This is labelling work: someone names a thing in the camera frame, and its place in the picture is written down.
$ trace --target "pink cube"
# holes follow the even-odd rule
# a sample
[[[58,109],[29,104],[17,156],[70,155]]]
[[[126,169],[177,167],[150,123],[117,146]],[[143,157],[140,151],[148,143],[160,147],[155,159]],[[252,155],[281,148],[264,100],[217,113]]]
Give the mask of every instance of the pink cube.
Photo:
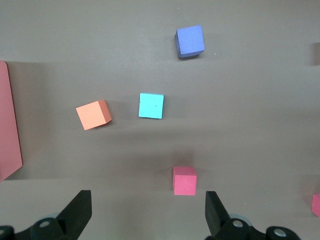
[[[320,193],[313,194],[312,197],[312,212],[320,218]]]
[[[191,166],[173,167],[174,195],[196,195],[197,174]]]

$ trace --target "cube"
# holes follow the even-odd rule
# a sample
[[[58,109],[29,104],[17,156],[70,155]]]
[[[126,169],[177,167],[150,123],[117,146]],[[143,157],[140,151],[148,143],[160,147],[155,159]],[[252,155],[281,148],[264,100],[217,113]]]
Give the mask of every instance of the cube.
[[[312,212],[320,218],[320,193],[312,196]]]
[[[174,195],[196,195],[197,174],[191,166],[173,167]]]
[[[154,93],[140,93],[139,117],[162,119],[164,95]]]
[[[105,100],[99,100],[76,108],[84,130],[92,129],[112,120]]]
[[[197,56],[205,50],[201,25],[178,29],[174,39],[179,59]]]

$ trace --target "foam cube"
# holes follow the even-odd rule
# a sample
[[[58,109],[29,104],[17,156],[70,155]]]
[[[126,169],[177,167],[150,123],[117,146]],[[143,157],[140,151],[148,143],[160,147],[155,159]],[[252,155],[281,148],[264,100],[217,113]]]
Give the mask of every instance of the foam cube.
[[[320,193],[312,196],[312,212],[320,218]]]
[[[197,174],[191,166],[173,167],[174,195],[196,195]]]
[[[197,56],[205,50],[201,25],[178,29],[174,39],[180,59]]]
[[[76,108],[84,130],[92,129],[112,120],[105,100],[99,100]]]
[[[140,93],[139,117],[162,119],[164,98],[162,94]]]

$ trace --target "cyan cube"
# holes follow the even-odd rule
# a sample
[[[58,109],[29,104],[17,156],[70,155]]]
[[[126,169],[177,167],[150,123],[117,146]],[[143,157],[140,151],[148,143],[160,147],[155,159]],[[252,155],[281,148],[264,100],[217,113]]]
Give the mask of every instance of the cyan cube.
[[[164,98],[162,94],[140,93],[139,117],[162,119]]]

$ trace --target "blue cube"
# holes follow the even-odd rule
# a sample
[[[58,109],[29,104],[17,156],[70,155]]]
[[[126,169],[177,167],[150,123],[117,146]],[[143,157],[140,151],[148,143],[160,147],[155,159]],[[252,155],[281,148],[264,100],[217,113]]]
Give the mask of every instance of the blue cube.
[[[205,50],[201,25],[180,28],[174,38],[180,59],[197,56]]]
[[[164,98],[162,94],[140,93],[139,117],[162,119]]]

